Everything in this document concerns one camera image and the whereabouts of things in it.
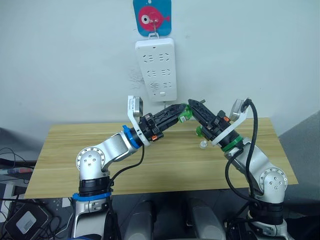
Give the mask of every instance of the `blue ring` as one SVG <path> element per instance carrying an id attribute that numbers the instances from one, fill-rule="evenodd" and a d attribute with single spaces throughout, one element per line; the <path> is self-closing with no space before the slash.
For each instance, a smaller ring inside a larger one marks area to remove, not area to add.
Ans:
<path id="1" fill-rule="evenodd" d="M 126 125 L 123 125 L 122 127 L 123 127 L 123 132 L 129 138 L 129 141 L 132 144 L 132 146 L 134 146 L 134 148 L 136 149 L 140 148 L 137 142 L 135 141 L 134 137 L 132 136 L 130 132 L 130 128 L 128 128 Z"/>
<path id="2" fill-rule="evenodd" d="M 93 201 L 93 200 L 99 200 L 99 199 L 106 199 L 107 197 L 111 196 L 111 192 L 106 192 L 106 193 L 102 193 L 99 195 L 94 195 L 94 196 L 79 196 L 78 193 L 74 193 L 72 195 L 72 198 L 74 200 L 77 200 L 79 202 L 87 202 L 87 201 Z"/>

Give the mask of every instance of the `wooden tabletop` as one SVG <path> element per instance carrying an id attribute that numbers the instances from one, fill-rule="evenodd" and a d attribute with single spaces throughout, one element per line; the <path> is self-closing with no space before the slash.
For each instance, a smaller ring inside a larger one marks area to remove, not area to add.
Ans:
<path id="1" fill-rule="evenodd" d="M 83 148 L 94 146 L 122 130 L 130 123 L 90 123 L 53 125 L 43 145 L 25 198 L 70 197 L 78 192 L 79 171 L 76 157 Z M 185 190 L 228 188 L 225 180 L 227 160 L 219 147 L 199 147 L 195 134 L 197 121 L 177 123 L 164 132 L 164 137 L 145 148 L 143 163 L 119 175 L 115 195 Z M 253 120 L 247 119 L 237 129 L 243 137 L 252 136 Z M 298 181 L 268 118 L 259 118 L 256 144 L 269 160 L 285 171 L 289 184 Z M 141 149 L 123 161 L 112 163 L 111 176 L 118 170 L 137 163 Z M 237 188 L 248 187 L 243 174 L 230 167 L 231 182 Z"/>

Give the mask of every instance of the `blue tag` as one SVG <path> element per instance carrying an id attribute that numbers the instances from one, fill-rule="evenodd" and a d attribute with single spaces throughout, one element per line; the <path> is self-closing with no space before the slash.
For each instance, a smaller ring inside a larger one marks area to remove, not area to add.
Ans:
<path id="1" fill-rule="evenodd" d="M 142 36 L 154 33 L 154 27 L 159 36 L 171 33 L 171 0 L 133 0 L 133 8 Z"/>

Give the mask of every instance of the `pink fish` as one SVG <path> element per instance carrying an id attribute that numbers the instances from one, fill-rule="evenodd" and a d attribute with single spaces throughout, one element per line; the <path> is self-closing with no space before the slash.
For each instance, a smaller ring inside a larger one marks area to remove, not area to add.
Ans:
<path id="1" fill-rule="evenodd" d="M 144 30 L 149 32 L 154 31 L 154 21 L 155 21 L 155 28 L 159 28 L 164 20 L 170 21 L 170 16 L 164 17 L 162 16 L 161 12 L 159 12 L 153 6 L 144 6 L 139 11 L 139 23 Z"/>

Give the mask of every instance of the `power strip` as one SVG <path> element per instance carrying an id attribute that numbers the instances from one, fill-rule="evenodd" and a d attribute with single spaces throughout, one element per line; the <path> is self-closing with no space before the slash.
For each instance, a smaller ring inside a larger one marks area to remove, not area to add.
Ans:
<path id="1" fill-rule="evenodd" d="M 153 102 L 177 99 L 175 44 L 172 38 L 137 41 L 136 56 Z"/>

